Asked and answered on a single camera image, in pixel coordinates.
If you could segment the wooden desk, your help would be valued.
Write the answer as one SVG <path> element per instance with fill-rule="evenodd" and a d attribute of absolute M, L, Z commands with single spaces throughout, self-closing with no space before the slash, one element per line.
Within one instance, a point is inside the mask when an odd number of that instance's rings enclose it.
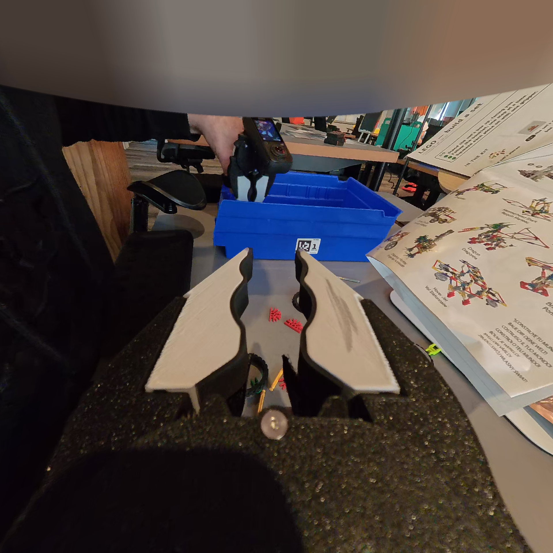
<path fill-rule="evenodd" d="M 291 171 L 330 173 L 363 162 L 396 162 L 398 157 L 393 150 L 356 141 L 345 141 L 341 146 L 332 145 L 324 141 L 327 138 L 325 133 L 313 140 L 306 137 L 282 138 L 293 157 Z"/>

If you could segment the black office chair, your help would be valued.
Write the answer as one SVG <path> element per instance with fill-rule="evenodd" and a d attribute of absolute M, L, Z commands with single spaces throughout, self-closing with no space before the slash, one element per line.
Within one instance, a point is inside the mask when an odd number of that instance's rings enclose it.
<path fill-rule="evenodd" d="M 207 204 L 216 204 L 223 185 L 221 174 L 204 174 L 202 163 L 206 160 L 216 159 L 213 150 L 204 145 L 187 142 L 170 142 L 158 140 L 156 145 L 156 157 L 159 162 L 178 165 L 180 170 L 187 170 L 195 175 L 206 194 Z"/>

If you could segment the blue plastic bin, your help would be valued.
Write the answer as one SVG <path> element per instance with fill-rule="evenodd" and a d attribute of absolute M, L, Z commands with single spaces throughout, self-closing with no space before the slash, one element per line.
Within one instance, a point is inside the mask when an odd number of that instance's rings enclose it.
<path fill-rule="evenodd" d="M 223 186 L 213 244 L 227 258 L 252 248 L 255 259 L 293 260 L 300 248 L 319 261 L 366 262 L 401 213 L 353 178 L 290 171 L 263 202 L 239 201 Z"/>

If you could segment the person's left hand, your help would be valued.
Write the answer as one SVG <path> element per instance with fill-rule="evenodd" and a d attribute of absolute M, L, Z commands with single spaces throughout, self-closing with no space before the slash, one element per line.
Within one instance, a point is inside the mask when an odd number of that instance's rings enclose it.
<path fill-rule="evenodd" d="M 234 143 L 244 131 L 242 118 L 190 113 L 188 121 L 192 133 L 204 136 L 226 175 L 234 152 Z"/>

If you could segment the white rounded board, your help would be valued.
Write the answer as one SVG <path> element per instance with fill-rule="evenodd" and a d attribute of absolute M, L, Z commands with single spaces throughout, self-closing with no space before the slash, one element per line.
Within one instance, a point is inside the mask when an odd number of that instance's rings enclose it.
<path fill-rule="evenodd" d="M 414 315 L 399 295 L 392 290 L 391 303 L 432 343 L 436 343 L 434 336 Z M 503 416 L 519 433 L 524 435 L 535 446 L 552 455 L 552 423 L 527 406 Z"/>

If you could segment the black perforated pad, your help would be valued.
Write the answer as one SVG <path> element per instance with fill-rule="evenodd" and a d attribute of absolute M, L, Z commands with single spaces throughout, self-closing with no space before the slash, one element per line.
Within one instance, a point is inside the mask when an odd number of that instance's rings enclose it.
<path fill-rule="evenodd" d="M 170 302 L 189 291 L 193 246 L 187 230 L 129 236 L 107 287 L 101 360 L 113 358 Z"/>

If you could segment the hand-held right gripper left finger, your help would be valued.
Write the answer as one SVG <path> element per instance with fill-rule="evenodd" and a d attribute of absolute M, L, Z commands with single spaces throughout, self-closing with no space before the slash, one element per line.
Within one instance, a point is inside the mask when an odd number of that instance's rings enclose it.
<path fill-rule="evenodd" d="M 186 393 L 196 412 L 220 395 L 234 414 L 245 403 L 245 326 L 253 250 L 245 248 L 185 294 L 184 306 L 145 384 L 146 392 Z"/>

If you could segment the wooden post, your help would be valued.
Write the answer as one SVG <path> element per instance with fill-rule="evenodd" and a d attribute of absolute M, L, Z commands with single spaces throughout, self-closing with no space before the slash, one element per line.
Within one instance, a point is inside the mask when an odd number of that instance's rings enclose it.
<path fill-rule="evenodd" d="M 116 260 L 129 236 L 132 202 L 123 143 L 78 142 L 62 152 Z"/>

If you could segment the grey metal pole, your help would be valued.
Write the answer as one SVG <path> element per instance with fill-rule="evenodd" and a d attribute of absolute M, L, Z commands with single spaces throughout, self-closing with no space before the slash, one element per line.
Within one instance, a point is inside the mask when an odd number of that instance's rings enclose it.
<path fill-rule="evenodd" d="M 391 122 L 389 124 L 387 133 L 384 137 L 382 147 L 387 150 L 392 150 L 397 141 L 400 129 L 402 127 L 405 115 L 409 108 L 395 109 Z M 369 188 L 377 192 L 379 190 L 380 184 L 382 183 L 383 176 L 385 173 L 385 167 L 388 162 L 377 162 L 374 166 L 372 178 L 370 180 Z"/>

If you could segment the light wooden board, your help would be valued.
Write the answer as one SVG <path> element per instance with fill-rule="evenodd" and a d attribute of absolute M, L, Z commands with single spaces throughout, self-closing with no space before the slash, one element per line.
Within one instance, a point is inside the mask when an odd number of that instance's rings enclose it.
<path fill-rule="evenodd" d="M 457 190 L 468 179 L 469 177 L 465 175 L 460 175 L 444 169 L 438 170 L 439 186 L 445 194 L 449 194 L 454 190 Z"/>

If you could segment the printed instruction sheet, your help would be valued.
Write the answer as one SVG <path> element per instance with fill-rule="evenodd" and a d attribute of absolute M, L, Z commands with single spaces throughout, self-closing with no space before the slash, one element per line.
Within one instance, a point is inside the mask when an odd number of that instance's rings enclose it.
<path fill-rule="evenodd" d="M 408 158 L 471 177 L 551 143 L 552 84 L 548 84 L 478 98 Z"/>

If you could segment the open instruction booklet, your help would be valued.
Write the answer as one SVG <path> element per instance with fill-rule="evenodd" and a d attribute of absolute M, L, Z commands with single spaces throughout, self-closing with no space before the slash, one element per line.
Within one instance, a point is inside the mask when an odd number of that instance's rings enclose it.
<path fill-rule="evenodd" d="M 480 170 L 367 258 L 498 415 L 552 397 L 552 145 Z"/>

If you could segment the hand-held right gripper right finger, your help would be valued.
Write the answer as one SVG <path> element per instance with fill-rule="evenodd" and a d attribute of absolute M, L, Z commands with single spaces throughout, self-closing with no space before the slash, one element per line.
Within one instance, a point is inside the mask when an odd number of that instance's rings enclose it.
<path fill-rule="evenodd" d="M 306 318 L 297 375 L 308 400 L 332 395 L 400 394 L 400 384 L 377 340 L 363 298 L 311 254 L 298 249 L 297 303 Z"/>

